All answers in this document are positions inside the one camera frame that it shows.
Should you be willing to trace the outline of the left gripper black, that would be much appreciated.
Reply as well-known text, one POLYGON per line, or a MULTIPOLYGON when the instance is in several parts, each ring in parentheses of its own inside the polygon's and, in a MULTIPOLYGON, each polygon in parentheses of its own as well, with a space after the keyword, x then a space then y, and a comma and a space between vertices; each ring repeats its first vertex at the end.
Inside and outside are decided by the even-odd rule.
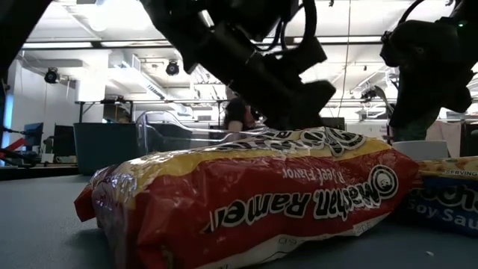
POLYGON ((304 84, 298 109, 292 110, 296 94, 276 57, 264 55, 261 48, 227 24, 211 27, 198 22, 195 29, 195 62, 257 108, 267 127, 285 131, 323 126, 320 112, 336 93, 329 81, 304 84))

